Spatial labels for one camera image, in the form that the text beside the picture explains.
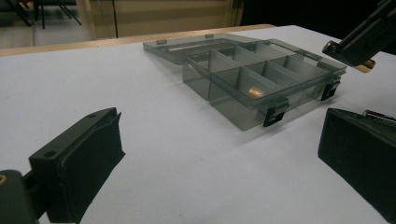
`clear plastic box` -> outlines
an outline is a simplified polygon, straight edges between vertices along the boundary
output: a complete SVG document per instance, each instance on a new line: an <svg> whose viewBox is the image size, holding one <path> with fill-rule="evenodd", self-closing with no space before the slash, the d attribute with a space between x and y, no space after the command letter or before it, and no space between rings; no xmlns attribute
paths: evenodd
<svg viewBox="0 0 396 224"><path fill-rule="evenodd" d="M143 45L183 64L183 81L243 131L332 97L346 72L343 64L276 39L205 35Z"/></svg>

